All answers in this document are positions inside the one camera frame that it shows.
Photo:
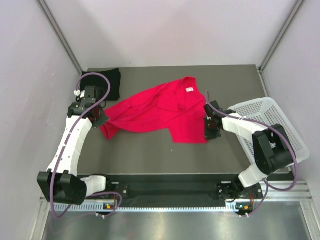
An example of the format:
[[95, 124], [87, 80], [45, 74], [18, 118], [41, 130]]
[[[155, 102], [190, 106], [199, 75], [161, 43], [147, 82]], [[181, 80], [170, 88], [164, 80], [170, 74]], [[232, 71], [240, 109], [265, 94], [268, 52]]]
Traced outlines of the red polo shirt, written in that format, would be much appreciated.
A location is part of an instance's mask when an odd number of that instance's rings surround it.
[[168, 129], [174, 143], [205, 144], [205, 96], [186, 76], [137, 93], [105, 110], [100, 127], [111, 140], [120, 130], [148, 133]]

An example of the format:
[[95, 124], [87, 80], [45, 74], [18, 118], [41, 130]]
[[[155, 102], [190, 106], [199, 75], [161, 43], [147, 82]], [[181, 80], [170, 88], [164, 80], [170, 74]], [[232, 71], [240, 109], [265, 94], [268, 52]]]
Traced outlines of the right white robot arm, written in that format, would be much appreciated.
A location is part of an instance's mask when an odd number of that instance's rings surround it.
[[221, 136], [221, 131], [233, 133], [253, 146], [253, 163], [233, 181], [233, 192], [245, 198], [252, 186], [291, 164], [298, 164], [296, 154], [284, 127], [269, 126], [246, 118], [233, 110], [223, 111], [216, 101], [206, 101], [205, 135], [208, 140]]

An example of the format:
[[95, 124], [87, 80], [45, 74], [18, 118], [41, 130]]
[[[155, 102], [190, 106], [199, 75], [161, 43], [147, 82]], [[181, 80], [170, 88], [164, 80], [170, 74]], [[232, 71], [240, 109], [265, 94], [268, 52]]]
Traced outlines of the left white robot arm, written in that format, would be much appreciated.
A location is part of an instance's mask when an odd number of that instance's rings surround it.
[[102, 175], [78, 178], [78, 163], [86, 137], [91, 129], [104, 125], [106, 116], [101, 103], [106, 90], [86, 86], [76, 91], [78, 96], [67, 111], [66, 126], [58, 150], [45, 172], [37, 176], [37, 183], [48, 202], [81, 205], [87, 197], [97, 193], [109, 198], [114, 191]]

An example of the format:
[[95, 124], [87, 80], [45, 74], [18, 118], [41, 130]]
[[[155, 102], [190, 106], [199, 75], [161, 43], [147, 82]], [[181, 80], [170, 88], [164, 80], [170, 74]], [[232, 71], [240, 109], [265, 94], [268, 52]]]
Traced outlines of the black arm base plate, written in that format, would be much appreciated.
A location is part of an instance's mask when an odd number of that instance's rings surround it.
[[110, 182], [107, 191], [115, 191], [124, 199], [137, 196], [208, 196], [213, 200], [262, 198], [260, 185], [250, 187], [242, 192], [229, 182]]

